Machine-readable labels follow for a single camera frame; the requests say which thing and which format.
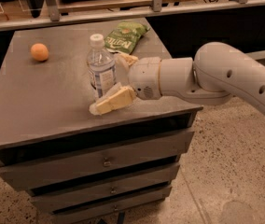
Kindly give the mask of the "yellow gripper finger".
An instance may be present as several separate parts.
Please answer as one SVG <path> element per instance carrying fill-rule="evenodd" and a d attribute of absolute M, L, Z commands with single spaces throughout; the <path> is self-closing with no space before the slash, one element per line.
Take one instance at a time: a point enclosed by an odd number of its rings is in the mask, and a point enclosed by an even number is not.
<path fill-rule="evenodd" d="M 121 65 L 128 72 L 133 64 L 139 61 L 136 56 L 126 53 L 115 53 L 114 59 L 116 64 Z"/>
<path fill-rule="evenodd" d="M 89 111 L 93 115 L 103 115 L 114 110 L 131 105 L 136 99 L 134 89 L 128 85 L 123 86 L 120 82 L 114 85 L 103 97 L 90 105 Z"/>

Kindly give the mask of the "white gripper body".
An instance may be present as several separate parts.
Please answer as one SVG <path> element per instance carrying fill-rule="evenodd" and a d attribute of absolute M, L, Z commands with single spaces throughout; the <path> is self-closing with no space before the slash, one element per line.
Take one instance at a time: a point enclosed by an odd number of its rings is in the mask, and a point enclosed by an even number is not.
<path fill-rule="evenodd" d="M 159 57 L 142 58 L 134 63 L 128 74 L 129 84 L 142 100 L 158 100 L 161 98 Z"/>

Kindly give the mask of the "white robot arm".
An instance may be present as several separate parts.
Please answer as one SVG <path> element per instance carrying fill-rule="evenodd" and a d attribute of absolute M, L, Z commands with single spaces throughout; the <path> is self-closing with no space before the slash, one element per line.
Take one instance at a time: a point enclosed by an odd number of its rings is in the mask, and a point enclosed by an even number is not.
<path fill-rule="evenodd" d="M 103 115 L 133 103 L 135 98 L 177 97 L 197 105 L 222 105 L 233 95 L 265 116 L 265 66 L 220 42 L 201 46 L 193 58 L 142 58 L 126 65 L 128 84 L 116 84 L 90 106 Z"/>

